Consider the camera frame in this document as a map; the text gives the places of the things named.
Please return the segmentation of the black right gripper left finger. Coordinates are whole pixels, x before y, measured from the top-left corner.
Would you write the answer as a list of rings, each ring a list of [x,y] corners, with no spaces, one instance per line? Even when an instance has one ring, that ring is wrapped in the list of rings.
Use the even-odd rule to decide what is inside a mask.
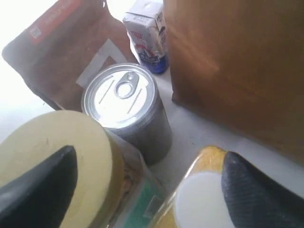
[[[2,228],[60,227],[78,179],[77,157],[66,145],[0,189]]]

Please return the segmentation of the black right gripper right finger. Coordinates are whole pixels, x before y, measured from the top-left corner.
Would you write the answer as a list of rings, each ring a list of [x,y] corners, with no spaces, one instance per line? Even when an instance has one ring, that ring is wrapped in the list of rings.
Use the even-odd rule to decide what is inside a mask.
[[[302,228],[304,199],[235,152],[223,161],[222,192],[237,228]]]

